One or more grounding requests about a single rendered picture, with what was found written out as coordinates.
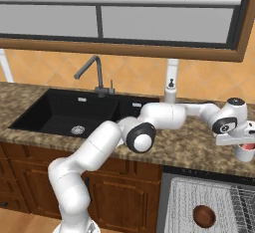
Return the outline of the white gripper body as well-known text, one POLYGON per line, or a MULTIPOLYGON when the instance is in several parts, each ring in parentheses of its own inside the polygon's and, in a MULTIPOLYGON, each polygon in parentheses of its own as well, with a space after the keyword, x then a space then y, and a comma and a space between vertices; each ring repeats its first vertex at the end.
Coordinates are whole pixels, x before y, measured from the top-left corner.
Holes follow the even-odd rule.
POLYGON ((255 143, 255 133, 249 134, 245 132, 231 135, 229 133, 217 134, 215 136, 217 145, 235 145, 244 143, 255 143))

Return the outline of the white cup pink inside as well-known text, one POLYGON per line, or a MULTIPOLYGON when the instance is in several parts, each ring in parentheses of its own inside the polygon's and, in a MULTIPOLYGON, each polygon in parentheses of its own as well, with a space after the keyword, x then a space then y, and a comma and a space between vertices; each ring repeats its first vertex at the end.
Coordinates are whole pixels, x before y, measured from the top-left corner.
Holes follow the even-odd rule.
POLYGON ((255 143, 238 144, 235 147, 235 156, 243 162, 250 162, 255 155, 255 143))

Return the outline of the brown bowl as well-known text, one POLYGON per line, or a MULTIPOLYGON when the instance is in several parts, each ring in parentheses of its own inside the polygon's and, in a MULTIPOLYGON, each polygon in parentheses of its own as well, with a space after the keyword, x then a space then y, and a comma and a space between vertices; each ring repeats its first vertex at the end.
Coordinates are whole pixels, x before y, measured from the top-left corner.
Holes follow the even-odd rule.
POLYGON ((198 205, 193 209, 193 219, 201 228, 210 228, 216 221, 216 215, 210 207, 198 205))

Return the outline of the brown wooden cupboard door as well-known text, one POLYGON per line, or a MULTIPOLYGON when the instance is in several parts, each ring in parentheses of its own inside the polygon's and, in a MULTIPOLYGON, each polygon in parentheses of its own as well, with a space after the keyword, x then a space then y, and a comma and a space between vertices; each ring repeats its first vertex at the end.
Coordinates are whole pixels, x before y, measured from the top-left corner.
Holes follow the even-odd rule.
POLYGON ((60 219, 59 204, 48 178, 48 165, 20 162, 19 172, 32 213, 60 219))
POLYGON ((101 228, 156 233, 160 182, 91 174, 91 217, 101 228))

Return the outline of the white soap dispenser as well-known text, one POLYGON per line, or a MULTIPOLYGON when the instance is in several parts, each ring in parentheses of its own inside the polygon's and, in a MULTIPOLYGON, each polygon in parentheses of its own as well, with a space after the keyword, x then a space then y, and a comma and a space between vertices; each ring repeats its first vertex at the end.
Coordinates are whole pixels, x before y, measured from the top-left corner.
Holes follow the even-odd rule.
POLYGON ((176 86, 174 79, 170 79, 164 90, 164 101, 168 104, 174 104, 176 100, 176 86))

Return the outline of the dark grey tap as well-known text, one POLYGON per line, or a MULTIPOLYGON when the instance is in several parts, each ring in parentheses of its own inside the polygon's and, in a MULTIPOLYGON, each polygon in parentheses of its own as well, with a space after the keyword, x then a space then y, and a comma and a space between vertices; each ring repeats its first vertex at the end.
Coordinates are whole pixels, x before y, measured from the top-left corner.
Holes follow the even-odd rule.
POLYGON ((106 95, 113 95, 115 93, 114 83, 111 83, 109 88, 104 86, 103 82, 103 71, 102 71, 102 63, 99 56, 92 56, 75 74, 74 78, 78 80, 82 74, 93 64, 97 64, 97 74, 98 74, 98 85, 95 87, 95 93, 103 98, 106 95))

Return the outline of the window with white blinds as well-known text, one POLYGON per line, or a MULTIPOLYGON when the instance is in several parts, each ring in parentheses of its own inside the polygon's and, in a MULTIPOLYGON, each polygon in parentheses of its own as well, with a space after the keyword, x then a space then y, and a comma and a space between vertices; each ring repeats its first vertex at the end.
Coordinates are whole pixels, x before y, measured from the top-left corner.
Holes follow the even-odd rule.
POLYGON ((0 0, 4 49, 240 62, 255 0, 0 0))

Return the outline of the black sink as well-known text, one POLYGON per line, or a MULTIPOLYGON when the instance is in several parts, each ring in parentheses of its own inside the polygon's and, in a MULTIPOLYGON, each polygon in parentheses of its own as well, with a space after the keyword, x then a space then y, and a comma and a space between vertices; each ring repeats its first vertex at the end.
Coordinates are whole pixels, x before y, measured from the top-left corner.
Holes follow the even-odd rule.
POLYGON ((147 103, 159 98, 105 95, 48 89, 10 128, 87 138, 102 122, 138 117, 147 103))

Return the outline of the brown wooden drawer front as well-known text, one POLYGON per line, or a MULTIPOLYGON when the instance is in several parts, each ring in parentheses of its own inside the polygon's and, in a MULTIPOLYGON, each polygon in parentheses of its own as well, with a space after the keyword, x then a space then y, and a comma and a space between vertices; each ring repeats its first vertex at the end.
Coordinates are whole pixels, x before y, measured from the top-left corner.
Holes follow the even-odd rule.
POLYGON ((0 203, 8 202, 5 208, 29 213, 25 198, 9 163, 9 157, 0 144, 0 203))

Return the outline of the white wall strip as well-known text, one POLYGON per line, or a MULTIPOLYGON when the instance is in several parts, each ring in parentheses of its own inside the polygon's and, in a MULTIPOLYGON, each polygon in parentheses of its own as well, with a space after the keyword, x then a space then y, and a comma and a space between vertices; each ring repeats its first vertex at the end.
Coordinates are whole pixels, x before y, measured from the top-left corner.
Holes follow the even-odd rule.
POLYGON ((13 83, 14 79, 13 79, 13 76, 12 76, 10 65, 9 65, 7 56, 5 54, 5 51, 3 49, 0 49, 0 65, 2 67, 6 82, 7 83, 13 83))
POLYGON ((178 66, 178 59, 167 60, 165 85, 169 88, 174 89, 176 87, 178 66))

